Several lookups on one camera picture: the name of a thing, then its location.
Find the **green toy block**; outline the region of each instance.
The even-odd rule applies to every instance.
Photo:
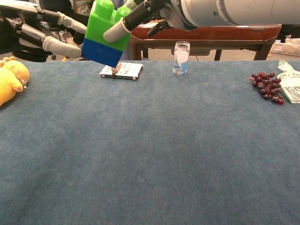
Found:
[[[111,0],[95,0],[91,9],[85,38],[123,52],[128,44],[130,34],[125,35],[114,43],[106,42],[103,34],[130,12],[131,10],[127,7],[120,7],[114,10]]]

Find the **blue label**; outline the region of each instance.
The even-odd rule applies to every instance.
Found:
[[[182,75],[185,75],[187,73],[187,67],[188,67],[188,61],[183,62],[181,64]]]

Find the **white basket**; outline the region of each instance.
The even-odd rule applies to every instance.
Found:
[[[270,53],[300,56],[300,45],[275,42]]]

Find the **table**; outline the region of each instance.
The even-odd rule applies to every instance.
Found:
[[[246,80],[278,62],[139,62],[137,82],[25,62],[0,108],[0,224],[300,224],[300,106]]]
[[[194,31],[179,29],[164,30],[152,37],[148,31],[157,24],[150,22],[142,24],[133,30],[130,43],[132,44],[133,59],[141,60],[148,57],[148,48],[173,49],[179,40],[191,43],[191,48],[199,50],[216,49],[215,60],[220,60],[222,50],[249,49],[256,51],[254,60],[266,60],[274,44],[281,25],[268,26],[223,26],[200,27]]]

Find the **red grapes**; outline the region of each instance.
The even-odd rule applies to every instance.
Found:
[[[252,74],[249,80],[252,81],[252,86],[254,88],[260,89],[259,93],[264,99],[269,99],[278,105],[283,105],[285,102],[283,97],[277,95],[280,92],[281,79],[276,78],[275,80],[272,80],[271,78],[274,76],[275,73],[266,74],[264,72],[259,72],[258,74]]]

